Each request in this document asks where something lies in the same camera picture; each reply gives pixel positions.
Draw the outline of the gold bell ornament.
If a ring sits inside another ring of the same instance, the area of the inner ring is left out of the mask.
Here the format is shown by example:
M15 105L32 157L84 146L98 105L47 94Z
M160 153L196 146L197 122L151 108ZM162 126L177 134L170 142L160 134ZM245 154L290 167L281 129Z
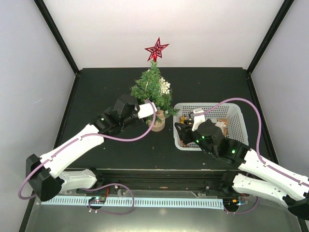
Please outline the gold bell ornament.
M180 119L179 119L179 122L181 124L184 124L184 121L186 120L186 116L181 116Z

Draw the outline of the white perforated plastic basket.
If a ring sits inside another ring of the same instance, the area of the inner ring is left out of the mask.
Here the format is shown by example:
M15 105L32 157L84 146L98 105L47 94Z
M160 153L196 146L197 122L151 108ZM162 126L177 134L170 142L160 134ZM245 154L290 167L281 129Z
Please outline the white perforated plastic basket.
M180 122L182 116L189 117L190 113L195 109L201 108L207 111L215 106L214 102L189 102L178 103L175 108L179 109L176 116L173 117L173 123ZM243 114L239 106L234 103L224 103L209 113L205 114L205 119L210 119L213 123L218 122L220 119L227 121L227 138L237 140L248 145L248 135L243 118ZM179 139L178 132L173 129L173 136L176 148L183 151L200 151L201 149L195 143L183 145Z

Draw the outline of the white snowflake ornament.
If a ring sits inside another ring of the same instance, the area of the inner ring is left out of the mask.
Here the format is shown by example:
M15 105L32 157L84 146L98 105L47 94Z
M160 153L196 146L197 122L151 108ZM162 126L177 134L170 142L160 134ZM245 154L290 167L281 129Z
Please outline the white snowflake ornament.
M160 83L160 94L166 95L170 93L170 83L166 81L163 77L159 80Z

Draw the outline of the small green christmas tree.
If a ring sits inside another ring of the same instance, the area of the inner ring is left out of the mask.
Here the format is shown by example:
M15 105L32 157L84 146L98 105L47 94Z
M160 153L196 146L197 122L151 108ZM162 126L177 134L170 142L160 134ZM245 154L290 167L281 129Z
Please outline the small green christmas tree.
M154 61L150 62L150 68L142 72L141 77L135 80L135 85L131 87L131 95L140 103L146 100L153 102L157 108L155 123L152 131L159 132L165 127L166 119L170 116L176 116L178 108L172 106L172 89L166 95L160 94L161 71Z

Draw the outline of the red star ornament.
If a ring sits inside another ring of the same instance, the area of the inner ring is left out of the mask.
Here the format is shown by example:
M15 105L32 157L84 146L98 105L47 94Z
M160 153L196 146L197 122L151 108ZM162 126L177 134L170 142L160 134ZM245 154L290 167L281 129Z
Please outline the red star ornament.
M147 47L144 49L150 53L147 61L152 60L154 62L157 62L157 58L162 58L162 51L168 46L169 46L168 43L162 44L160 37L158 37L154 46Z

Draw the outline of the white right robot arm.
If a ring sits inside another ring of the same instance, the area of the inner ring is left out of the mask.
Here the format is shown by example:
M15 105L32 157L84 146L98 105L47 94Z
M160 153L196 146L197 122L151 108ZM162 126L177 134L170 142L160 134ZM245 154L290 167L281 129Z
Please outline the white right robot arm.
M261 157L257 151L242 142L227 138L211 120L196 123L186 120L174 127L180 141L195 143L207 155L227 162L238 170L253 174L250 178L236 174L219 183L220 191L230 195L252 194L277 202L303 220L309 218L309 178L294 173Z

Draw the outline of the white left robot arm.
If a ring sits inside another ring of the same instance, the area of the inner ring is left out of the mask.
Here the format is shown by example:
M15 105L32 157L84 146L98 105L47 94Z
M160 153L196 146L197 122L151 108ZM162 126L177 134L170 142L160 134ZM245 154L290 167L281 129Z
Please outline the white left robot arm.
M39 157L35 154L28 156L25 182L32 187L34 197L45 202L71 189L86 188L93 193L100 192L104 182L94 170L67 172L65 169L105 140L114 140L128 125L155 112L156 106L152 102L139 104L135 97L124 94L117 99L114 107L99 114L64 144Z

